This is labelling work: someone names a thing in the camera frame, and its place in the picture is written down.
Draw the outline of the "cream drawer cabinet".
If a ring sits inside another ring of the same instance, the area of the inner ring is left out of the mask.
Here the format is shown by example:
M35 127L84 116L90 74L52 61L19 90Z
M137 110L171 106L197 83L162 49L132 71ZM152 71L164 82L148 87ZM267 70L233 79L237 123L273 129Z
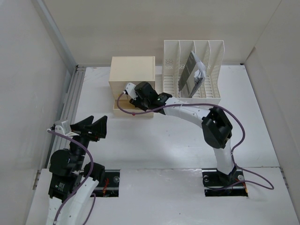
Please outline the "cream drawer cabinet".
M128 83L138 85L148 82L155 88L154 56L113 56L111 61L109 84L114 98L113 114L115 117L130 117L117 107L117 98Z

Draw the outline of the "grey setup guide booklet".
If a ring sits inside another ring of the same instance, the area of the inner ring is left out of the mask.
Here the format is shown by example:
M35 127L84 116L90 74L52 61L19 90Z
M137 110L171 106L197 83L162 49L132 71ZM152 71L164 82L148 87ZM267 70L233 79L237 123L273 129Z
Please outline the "grey setup guide booklet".
M206 78L206 66L194 51L191 51L178 81L179 97L191 98Z

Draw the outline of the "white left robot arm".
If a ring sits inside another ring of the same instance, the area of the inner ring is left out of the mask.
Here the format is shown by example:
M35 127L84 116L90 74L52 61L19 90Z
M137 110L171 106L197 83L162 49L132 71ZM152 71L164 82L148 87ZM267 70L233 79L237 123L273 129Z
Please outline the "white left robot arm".
M66 139L69 148L56 150L50 157L49 209L46 224L80 225L83 210L93 192L105 180L105 167L94 162L88 150L90 142L98 142L107 134L107 116L94 120L89 116L70 124L59 120L47 130L48 133Z

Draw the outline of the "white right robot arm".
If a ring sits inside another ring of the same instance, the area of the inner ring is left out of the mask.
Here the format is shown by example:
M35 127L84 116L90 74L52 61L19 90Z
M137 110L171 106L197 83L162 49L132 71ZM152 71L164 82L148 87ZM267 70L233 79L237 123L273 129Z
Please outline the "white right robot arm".
M218 181L224 185L233 181L236 171L231 157L230 139L233 126L222 109L200 108L168 93L157 94L148 82L138 85L128 83L125 91L131 97L130 103L143 111L154 110L156 113L178 117L199 126L205 142L214 150Z

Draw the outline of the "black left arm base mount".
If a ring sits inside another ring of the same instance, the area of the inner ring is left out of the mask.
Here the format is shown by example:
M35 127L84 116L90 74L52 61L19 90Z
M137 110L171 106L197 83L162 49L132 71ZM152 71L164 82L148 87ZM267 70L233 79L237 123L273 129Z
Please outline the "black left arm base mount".
M118 197L120 170L106 170L104 180L99 183L93 193L96 197Z

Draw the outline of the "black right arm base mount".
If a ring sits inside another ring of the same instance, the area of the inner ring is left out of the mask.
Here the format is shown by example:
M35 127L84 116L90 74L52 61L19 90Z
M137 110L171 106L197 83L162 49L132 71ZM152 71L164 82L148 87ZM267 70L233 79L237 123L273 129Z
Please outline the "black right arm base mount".
M234 169L229 175L216 168L202 169L202 182L206 197L243 196L248 197L248 190L242 170Z

